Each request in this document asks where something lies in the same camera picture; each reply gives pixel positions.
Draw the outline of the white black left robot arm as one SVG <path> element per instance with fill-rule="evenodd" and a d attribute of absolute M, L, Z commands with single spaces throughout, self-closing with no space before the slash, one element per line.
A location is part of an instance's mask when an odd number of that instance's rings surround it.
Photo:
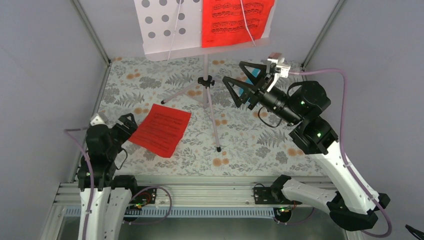
<path fill-rule="evenodd" d="M 77 172 L 81 206 L 78 239 L 119 237 L 128 204 L 139 197 L 140 190 L 133 175 L 115 176 L 115 160 L 137 128 L 132 113 L 120 116 L 113 127 L 108 127 L 99 113 L 91 118 L 85 135 L 87 149 Z"/>

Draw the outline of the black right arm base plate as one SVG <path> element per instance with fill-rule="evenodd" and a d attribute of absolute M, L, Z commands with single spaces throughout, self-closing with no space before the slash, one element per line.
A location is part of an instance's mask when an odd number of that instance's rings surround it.
<path fill-rule="evenodd" d="M 292 202 L 284 197 L 275 198 L 270 187 L 257 183 L 253 187 L 253 198 L 256 205 L 290 205 Z"/>

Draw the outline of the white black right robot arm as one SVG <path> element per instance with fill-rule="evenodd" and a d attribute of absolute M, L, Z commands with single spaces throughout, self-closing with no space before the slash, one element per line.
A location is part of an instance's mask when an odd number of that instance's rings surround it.
<path fill-rule="evenodd" d="M 234 104 L 248 104 L 249 109 L 260 104 L 286 122 L 292 127 L 292 142 L 304 154 L 316 158 L 335 186 L 335 190 L 325 190 L 281 175 L 266 193 L 255 189 L 259 203 L 306 204 L 328 214 L 346 231 L 370 234 L 378 220 L 376 212 L 384 214 L 390 198 L 364 180 L 346 155 L 341 134 L 321 117 L 331 103 L 325 89 L 317 81 L 294 82 L 287 90 L 276 88 L 275 81 L 283 77 L 283 66 L 276 63 L 242 61 L 239 66 L 248 82 L 227 76 L 222 80 Z"/>

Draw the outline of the white tripod music stand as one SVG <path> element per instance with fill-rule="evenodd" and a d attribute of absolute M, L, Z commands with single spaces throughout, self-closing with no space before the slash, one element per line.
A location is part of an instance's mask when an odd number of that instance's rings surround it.
<path fill-rule="evenodd" d="M 211 86 L 214 83 L 209 74 L 209 56 L 269 43 L 271 22 L 275 4 L 271 10 L 264 36 L 255 41 L 230 46 L 201 46 L 202 13 L 204 0 L 137 0 L 135 10 L 142 35 L 142 49 L 150 61 L 202 56 L 203 75 L 198 83 L 203 86 L 202 104 L 213 110 Z"/>

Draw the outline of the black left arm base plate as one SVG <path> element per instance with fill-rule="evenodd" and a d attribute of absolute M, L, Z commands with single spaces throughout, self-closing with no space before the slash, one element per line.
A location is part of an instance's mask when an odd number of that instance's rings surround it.
<path fill-rule="evenodd" d="M 157 188 L 147 189 L 138 194 L 134 199 L 130 201 L 130 207 L 141 209 L 148 205 L 154 205 L 156 203 Z"/>

